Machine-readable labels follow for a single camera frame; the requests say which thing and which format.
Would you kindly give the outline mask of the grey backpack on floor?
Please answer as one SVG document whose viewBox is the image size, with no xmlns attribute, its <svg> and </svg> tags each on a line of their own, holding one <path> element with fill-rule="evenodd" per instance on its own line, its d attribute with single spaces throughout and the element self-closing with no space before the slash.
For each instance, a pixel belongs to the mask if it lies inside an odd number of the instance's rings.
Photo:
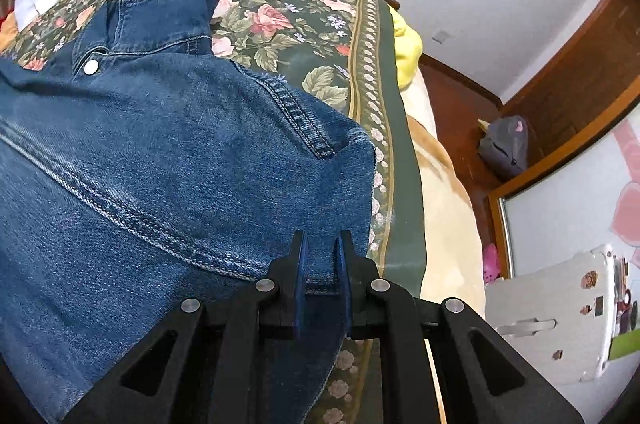
<svg viewBox="0 0 640 424">
<path fill-rule="evenodd" d="M 520 116 L 477 121 L 484 136 L 477 153 L 489 169 L 503 180 L 510 180 L 528 168 L 528 126 Z"/>
</svg>

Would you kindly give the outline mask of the white plastic storage box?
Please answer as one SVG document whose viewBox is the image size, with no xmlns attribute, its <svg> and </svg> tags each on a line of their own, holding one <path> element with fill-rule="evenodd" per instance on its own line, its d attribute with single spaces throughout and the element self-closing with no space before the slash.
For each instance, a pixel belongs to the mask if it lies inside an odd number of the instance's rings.
<svg viewBox="0 0 640 424">
<path fill-rule="evenodd" d="M 588 383 L 608 367 L 630 308 L 628 262 L 611 245 L 485 286 L 487 322 L 552 384 Z"/>
</svg>

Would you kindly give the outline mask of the dark green floral bedspread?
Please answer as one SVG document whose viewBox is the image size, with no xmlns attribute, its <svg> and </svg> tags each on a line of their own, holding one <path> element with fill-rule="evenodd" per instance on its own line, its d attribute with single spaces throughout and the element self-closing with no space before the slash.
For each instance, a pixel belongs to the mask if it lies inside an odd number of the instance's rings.
<svg viewBox="0 0 640 424">
<path fill-rule="evenodd" d="M 1 355 L 49 423 L 188 297 L 306 235 L 303 337 L 275 423 L 345 423 L 333 245 L 419 292 L 421 183 L 383 0 L 60 0 L 1 59 Z"/>
</svg>

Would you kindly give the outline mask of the yellow plush blanket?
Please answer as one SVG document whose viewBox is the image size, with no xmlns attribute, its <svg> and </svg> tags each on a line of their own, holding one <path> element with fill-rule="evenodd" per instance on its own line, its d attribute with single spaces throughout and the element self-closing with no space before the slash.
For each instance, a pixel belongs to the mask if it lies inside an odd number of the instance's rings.
<svg viewBox="0 0 640 424">
<path fill-rule="evenodd" d="M 231 0 L 221 29 L 226 56 L 274 72 L 342 109 L 357 84 L 373 93 L 378 62 L 389 56 L 399 88 L 410 84 L 420 35 L 382 0 Z"/>
</svg>

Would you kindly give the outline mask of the wooden framed wardrobe door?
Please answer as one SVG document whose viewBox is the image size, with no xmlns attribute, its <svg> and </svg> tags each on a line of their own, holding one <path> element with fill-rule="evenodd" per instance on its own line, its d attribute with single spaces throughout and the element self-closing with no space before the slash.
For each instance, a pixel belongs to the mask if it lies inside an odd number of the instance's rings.
<svg viewBox="0 0 640 424">
<path fill-rule="evenodd" d="M 638 282 L 639 80 L 488 201 L 505 279 L 608 244 Z"/>
</svg>

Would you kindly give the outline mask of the cream patterned blanket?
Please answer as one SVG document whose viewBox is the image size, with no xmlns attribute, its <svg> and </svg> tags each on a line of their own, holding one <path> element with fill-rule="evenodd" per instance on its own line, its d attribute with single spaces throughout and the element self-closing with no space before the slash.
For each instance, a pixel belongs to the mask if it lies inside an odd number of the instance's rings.
<svg viewBox="0 0 640 424">
<path fill-rule="evenodd" d="M 420 297 L 434 303 L 457 297 L 484 315 L 480 233 L 469 194 L 437 140 L 434 112 L 420 72 L 414 73 L 400 96 L 422 185 L 426 269 Z"/>
</svg>

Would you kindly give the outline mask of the pink slipper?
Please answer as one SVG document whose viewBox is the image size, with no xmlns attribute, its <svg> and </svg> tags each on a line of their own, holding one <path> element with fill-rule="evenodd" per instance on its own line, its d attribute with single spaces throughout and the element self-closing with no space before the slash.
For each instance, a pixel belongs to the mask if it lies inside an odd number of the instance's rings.
<svg viewBox="0 0 640 424">
<path fill-rule="evenodd" d="M 495 282 L 501 277 L 498 248 L 490 243 L 483 249 L 483 280 L 485 284 Z"/>
</svg>

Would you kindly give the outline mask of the blue denim jacket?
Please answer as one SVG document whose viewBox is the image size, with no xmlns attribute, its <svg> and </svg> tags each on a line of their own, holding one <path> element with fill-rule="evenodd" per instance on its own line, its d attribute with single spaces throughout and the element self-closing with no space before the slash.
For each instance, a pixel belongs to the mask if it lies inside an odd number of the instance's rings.
<svg viewBox="0 0 640 424">
<path fill-rule="evenodd" d="M 1 63 L 1 355 L 49 423 L 188 297 L 262 277 L 303 231 L 295 344 L 258 413 L 299 423 L 343 339 L 334 242 L 370 235 L 375 149 L 283 77 L 212 50 L 219 0 L 116 0 L 38 69 Z"/>
</svg>

